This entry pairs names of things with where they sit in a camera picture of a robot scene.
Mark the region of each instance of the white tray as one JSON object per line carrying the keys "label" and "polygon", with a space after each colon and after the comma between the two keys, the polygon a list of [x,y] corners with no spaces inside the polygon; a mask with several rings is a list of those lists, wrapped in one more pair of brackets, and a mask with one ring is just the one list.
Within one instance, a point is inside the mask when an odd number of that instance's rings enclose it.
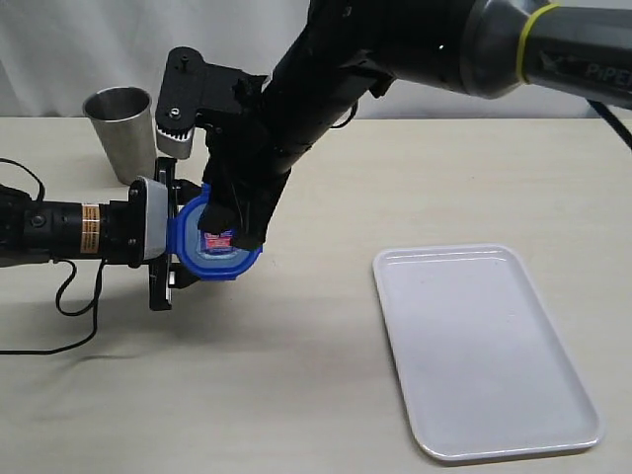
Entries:
{"label": "white tray", "polygon": [[410,425],[430,456],[463,462],[599,443],[599,415],[514,252],[392,250],[373,269]]}

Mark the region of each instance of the white wall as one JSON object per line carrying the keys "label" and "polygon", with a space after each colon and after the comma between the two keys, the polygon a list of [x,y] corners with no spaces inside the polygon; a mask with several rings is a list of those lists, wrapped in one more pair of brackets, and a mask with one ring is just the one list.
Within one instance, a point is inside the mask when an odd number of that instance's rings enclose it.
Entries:
{"label": "white wall", "polygon": [[[168,51],[267,74],[303,28],[308,0],[0,0],[0,115],[75,116],[113,85],[157,97]],[[632,0],[566,0],[630,7]],[[361,117],[582,117],[585,102],[534,87],[498,101],[398,83]]]}

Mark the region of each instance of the beige table surface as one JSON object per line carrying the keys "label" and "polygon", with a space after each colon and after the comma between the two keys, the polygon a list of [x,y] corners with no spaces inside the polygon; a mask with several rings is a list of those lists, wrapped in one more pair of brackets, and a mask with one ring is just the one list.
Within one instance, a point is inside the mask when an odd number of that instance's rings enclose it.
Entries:
{"label": "beige table surface", "polygon": [[[196,181],[197,138],[179,173]],[[49,199],[125,197],[83,119],[0,119],[0,156],[32,167]],[[106,269],[94,343],[0,357],[0,473],[438,472],[409,435],[370,265],[385,248],[482,242],[524,258],[607,436],[581,455],[451,471],[629,472],[630,152],[597,120],[358,120],[295,168],[265,254],[237,282],[152,314],[146,271]],[[95,269],[80,266],[67,304]],[[54,311],[67,271],[0,271],[0,347],[86,334],[88,318]]]}

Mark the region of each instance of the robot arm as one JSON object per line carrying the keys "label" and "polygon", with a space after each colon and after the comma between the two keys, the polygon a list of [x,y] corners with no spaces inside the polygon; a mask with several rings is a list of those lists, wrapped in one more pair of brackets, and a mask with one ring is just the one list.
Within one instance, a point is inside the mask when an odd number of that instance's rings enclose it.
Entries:
{"label": "robot arm", "polygon": [[253,250],[292,166],[366,93],[397,79],[494,99],[532,83],[632,107],[632,11],[547,0],[312,0],[307,25],[271,82],[172,51],[158,146],[186,158],[193,130],[210,152],[200,230],[234,229]]}

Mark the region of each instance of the stainless steel cup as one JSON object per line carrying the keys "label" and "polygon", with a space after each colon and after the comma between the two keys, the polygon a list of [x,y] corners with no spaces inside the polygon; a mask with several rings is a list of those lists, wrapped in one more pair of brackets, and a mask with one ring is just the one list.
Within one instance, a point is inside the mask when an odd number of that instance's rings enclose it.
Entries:
{"label": "stainless steel cup", "polygon": [[138,176],[153,178],[157,158],[151,97],[136,87],[115,87],[83,105],[99,135],[118,180],[131,185]]}

